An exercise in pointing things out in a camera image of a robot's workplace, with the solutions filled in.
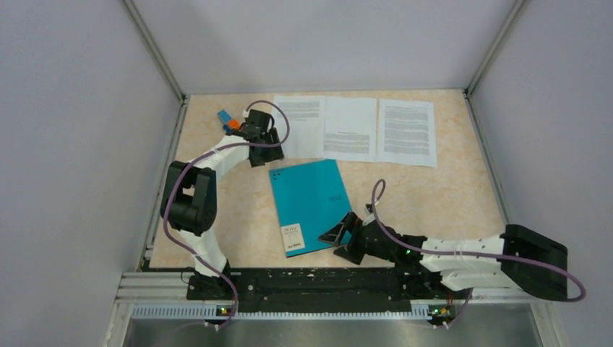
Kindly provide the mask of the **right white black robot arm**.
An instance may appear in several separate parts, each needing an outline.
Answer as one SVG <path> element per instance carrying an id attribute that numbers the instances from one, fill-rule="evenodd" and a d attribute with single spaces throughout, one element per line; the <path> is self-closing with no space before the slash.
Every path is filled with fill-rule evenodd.
<path id="1" fill-rule="evenodd" d="M 442 298 L 469 288 L 515 288 L 539 299 L 567 298 L 567 247 L 529 228 L 507 224 L 500 235 L 444 240 L 381 229 L 374 217 L 349 212 L 318 241 L 356 265 L 367 255 L 424 279 L 425 291 Z"/>

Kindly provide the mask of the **printed paper sheet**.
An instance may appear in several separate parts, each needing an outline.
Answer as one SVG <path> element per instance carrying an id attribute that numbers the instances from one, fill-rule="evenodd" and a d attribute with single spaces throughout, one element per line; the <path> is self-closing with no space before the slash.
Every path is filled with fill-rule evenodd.
<path id="1" fill-rule="evenodd" d="M 282 145 L 286 158 L 312 159 L 324 155 L 325 101 L 322 95 L 275 95 L 273 103 L 287 116 L 289 136 Z"/>
<path id="2" fill-rule="evenodd" d="M 377 100 L 328 97 L 323 155 L 345 161 L 373 162 L 376 157 Z"/>
<path id="3" fill-rule="evenodd" d="M 379 100 L 376 161 L 436 168 L 434 104 Z"/>

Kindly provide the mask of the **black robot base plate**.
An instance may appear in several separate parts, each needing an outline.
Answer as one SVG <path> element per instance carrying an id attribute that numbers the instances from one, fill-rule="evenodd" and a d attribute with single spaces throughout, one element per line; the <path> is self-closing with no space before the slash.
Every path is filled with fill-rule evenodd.
<path id="1" fill-rule="evenodd" d="M 467 290 L 451 291 L 440 275 L 412 275 L 397 267 L 231 268 L 228 280 L 190 277 L 187 299 L 231 301 L 239 312 L 401 312 L 412 301 L 459 302 Z"/>

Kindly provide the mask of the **teal folder black inside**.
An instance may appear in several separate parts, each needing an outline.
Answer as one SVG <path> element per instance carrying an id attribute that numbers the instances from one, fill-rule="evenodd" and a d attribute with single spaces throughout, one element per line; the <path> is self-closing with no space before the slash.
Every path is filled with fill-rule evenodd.
<path id="1" fill-rule="evenodd" d="M 351 212 L 337 162 L 277 168 L 269 177 L 287 258 L 332 247 L 317 238 Z"/>

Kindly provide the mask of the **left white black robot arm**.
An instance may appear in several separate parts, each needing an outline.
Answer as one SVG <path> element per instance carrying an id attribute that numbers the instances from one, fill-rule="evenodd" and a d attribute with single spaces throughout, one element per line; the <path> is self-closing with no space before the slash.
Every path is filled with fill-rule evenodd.
<path id="1" fill-rule="evenodd" d="M 160 216 L 163 232 L 207 276 L 205 290 L 215 299 L 229 295 L 232 280 L 223 274 L 228 260 L 212 230 L 218 211 L 218 181 L 243 162 L 258 167 L 284 157 L 270 113 L 247 109 L 244 122 L 210 150 L 190 161 L 175 160 L 167 170 Z"/>

